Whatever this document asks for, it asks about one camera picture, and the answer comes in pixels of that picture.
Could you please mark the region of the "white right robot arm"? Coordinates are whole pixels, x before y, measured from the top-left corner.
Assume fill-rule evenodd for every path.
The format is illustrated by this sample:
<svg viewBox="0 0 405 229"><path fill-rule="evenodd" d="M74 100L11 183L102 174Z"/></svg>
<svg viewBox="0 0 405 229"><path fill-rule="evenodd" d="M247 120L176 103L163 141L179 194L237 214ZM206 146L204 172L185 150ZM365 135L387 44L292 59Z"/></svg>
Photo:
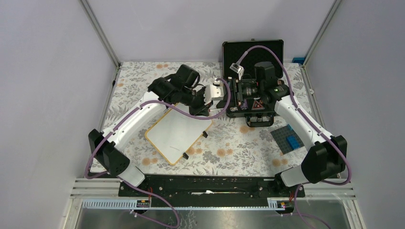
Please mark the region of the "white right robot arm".
<svg viewBox="0 0 405 229"><path fill-rule="evenodd" d="M237 106L242 107L244 100L254 101L252 107L246 110L249 113L247 123L250 123L254 110L262 112L269 108L292 127L308 151L299 166L275 175L276 194L285 197L293 186L326 181L349 169L345 138L326 131L297 103L292 90L276 77L271 62L256 63L253 79L243 79L244 69L238 63L233 63L230 68L239 74L238 80L231 81Z"/></svg>

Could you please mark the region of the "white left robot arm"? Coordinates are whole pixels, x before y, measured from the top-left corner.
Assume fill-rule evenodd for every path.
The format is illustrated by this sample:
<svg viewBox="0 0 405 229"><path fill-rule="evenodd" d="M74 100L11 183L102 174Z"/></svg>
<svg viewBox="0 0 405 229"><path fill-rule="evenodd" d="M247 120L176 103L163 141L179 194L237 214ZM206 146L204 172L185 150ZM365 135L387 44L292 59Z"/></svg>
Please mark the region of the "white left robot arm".
<svg viewBox="0 0 405 229"><path fill-rule="evenodd" d="M124 155L123 149L144 125L167 108L192 119L210 120L209 108L213 97L220 96L222 89L211 84L196 90L199 79L200 74L196 70L183 64L176 73L153 80L136 105L115 123L102 131L93 129L88 135L91 156L86 169L89 170L96 160L105 171L92 176L85 172L86 178L110 174L129 183L136 196L146 194L148 184L144 180L145 175Z"/></svg>

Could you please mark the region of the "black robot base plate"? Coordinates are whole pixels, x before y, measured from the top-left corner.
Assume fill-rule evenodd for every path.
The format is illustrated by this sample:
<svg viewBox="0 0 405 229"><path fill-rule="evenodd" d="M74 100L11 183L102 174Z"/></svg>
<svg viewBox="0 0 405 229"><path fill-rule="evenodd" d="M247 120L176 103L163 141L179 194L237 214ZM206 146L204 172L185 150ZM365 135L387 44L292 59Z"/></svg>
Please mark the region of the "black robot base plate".
<svg viewBox="0 0 405 229"><path fill-rule="evenodd" d="M146 198L152 207L166 204L159 195L180 207L267 207L268 199L292 201L303 198L305 192L298 186L286 187L279 178L272 177L219 177L147 174L138 190L122 183L119 197Z"/></svg>

